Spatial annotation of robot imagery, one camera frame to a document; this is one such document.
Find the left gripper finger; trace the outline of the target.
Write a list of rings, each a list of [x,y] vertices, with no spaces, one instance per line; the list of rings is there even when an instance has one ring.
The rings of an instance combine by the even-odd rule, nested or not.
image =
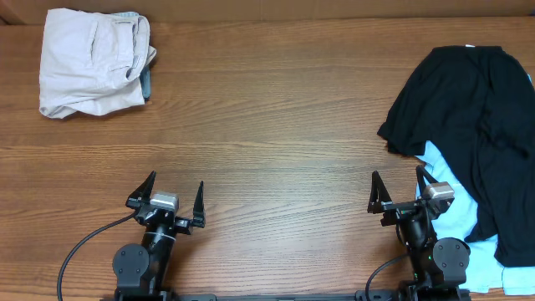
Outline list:
[[[197,190],[196,200],[193,207],[192,226],[204,228],[206,225],[206,213],[204,207],[204,182],[201,181]]]
[[[147,178],[129,196],[129,202],[148,202],[155,183],[156,171],[152,171]]]

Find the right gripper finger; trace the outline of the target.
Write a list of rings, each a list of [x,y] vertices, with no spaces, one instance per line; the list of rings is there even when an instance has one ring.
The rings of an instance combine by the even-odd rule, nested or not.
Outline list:
[[[419,165],[415,168],[417,185],[419,193],[422,195],[423,191],[429,184],[437,183],[437,180],[425,169],[423,165]]]
[[[392,205],[392,199],[379,172],[374,171],[372,173],[371,192],[367,212],[382,213],[389,210]]]

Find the black t-shirt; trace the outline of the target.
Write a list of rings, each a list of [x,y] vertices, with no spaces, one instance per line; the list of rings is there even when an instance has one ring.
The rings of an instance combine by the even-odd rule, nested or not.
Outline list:
[[[388,150],[442,154],[477,202],[467,242],[497,237],[497,261],[534,264],[534,88],[499,46],[445,46],[407,79],[378,130]]]

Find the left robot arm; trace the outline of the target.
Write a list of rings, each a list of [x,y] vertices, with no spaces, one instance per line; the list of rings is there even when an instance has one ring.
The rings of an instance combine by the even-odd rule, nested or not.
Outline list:
[[[141,243],[126,244],[114,256],[115,300],[177,300],[174,290],[164,286],[176,236],[191,235],[195,227],[206,225],[203,182],[197,190],[192,217],[186,218],[176,215],[179,208],[176,194],[152,191],[155,178],[153,171],[125,203],[145,232]]]

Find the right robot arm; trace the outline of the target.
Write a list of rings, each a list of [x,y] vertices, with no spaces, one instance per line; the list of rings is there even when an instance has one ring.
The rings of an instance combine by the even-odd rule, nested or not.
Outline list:
[[[406,254],[376,268],[369,276],[364,298],[395,301],[469,300],[470,293],[461,289],[466,281],[471,249],[454,237],[438,238],[432,222],[446,213],[454,197],[453,188],[439,182],[423,166],[415,168],[420,195],[412,202],[395,203],[378,171],[372,173],[367,212],[380,214],[383,227],[394,226]],[[409,259],[413,278],[402,281],[396,290],[372,290],[373,279],[385,268]]]

